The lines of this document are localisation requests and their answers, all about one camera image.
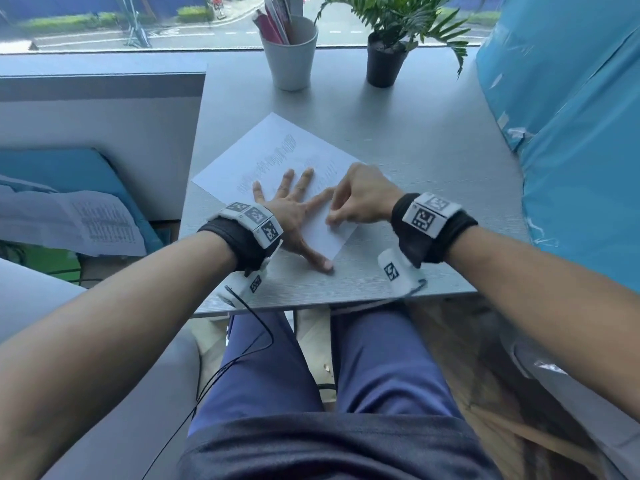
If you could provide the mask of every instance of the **wrist strap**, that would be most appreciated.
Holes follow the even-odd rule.
[[[260,269],[262,262],[268,256],[269,250],[262,249],[253,233],[236,221],[215,217],[198,229],[198,232],[203,230],[218,234],[225,240],[236,255],[236,271]]]
[[[405,194],[400,197],[391,212],[391,227],[398,236],[398,245],[412,265],[420,267],[421,263],[441,263],[453,245],[466,229],[477,226],[478,222],[464,210],[459,210],[444,224],[438,236],[433,239],[421,233],[412,225],[403,221],[406,211],[418,193]]]

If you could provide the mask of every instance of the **pant leg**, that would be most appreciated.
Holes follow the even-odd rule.
[[[259,316],[273,333],[273,345],[240,359],[220,377],[200,404],[189,434],[234,419],[324,411],[316,381],[284,313]],[[232,316],[222,365],[241,355],[256,337],[250,351],[266,346],[268,333],[249,312]]]
[[[331,318],[336,411],[462,418],[404,304]]]

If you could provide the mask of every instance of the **person's right arm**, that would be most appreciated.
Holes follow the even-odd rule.
[[[404,194],[375,167],[355,165],[327,222],[389,220]],[[572,377],[640,420],[640,296],[578,264],[479,226],[446,257]]]

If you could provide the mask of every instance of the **white table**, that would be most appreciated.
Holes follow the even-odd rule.
[[[285,93],[273,87],[258,52],[221,52],[207,72],[189,179],[260,122],[276,112],[343,149],[378,165],[406,191],[432,191],[460,202],[481,225],[528,240],[522,217],[522,174],[489,112],[476,76],[476,49],[456,78],[448,48],[409,54],[395,87],[365,82],[364,48],[316,51],[311,87]],[[180,237],[197,231],[222,202],[189,181]],[[281,253],[250,302],[256,308],[295,308],[391,297],[377,257],[397,244],[386,223],[361,225],[334,259],[335,272],[311,271],[300,257]],[[425,265],[420,295],[475,291],[446,264]],[[210,295],[199,316],[226,313]]]

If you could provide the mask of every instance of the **finger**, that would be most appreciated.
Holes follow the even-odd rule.
[[[340,183],[336,186],[335,192],[333,193],[333,199],[331,201],[331,209],[337,210],[340,209],[347,199],[351,196],[351,176],[347,174],[342,177]]]
[[[335,192],[335,187],[329,187],[318,193],[318,195],[311,197],[311,199],[304,204],[305,210],[311,214],[312,212],[320,209],[320,207],[331,200],[333,192]]]
[[[295,200],[296,202],[302,201],[302,198],[305,196],[305,192],[307,191],[307,187],[309,186],[309,182],[311,182],[313,176],[313,168],[307,168],[306,170],[304,170],[304,172],[302,172],[302,175],[300,175],[300,180],[298,181],[296,186],[293,187],[293,190],[289,195],[290,199]]]
[[[330,226],[339,226],[343,222],[354,222],[357,213],[353,202],[347,202],[338,210],[330,210],[325,223]]]
[[[318,271],[328,273],[333,269],[332,261],[322,256],[319,252],[311,249],[304,239],[301,240],[298,249],[300,251],[300,256],[309,261],[309,264]]]
[[[289,189],[291,188],[291,181],[293,180],[293,176],[295,174],[296,172],[294,172],[292,168],[289,168],[284,173],[280,186],[278,187],[278,190],[276,192],[276,197],[274,198],[284,198],[287,195],[289,195]]]
[[[262,185],[257,180],[253,183],[253,199],[256,203],[264,203],[264,194],[262,193]]]

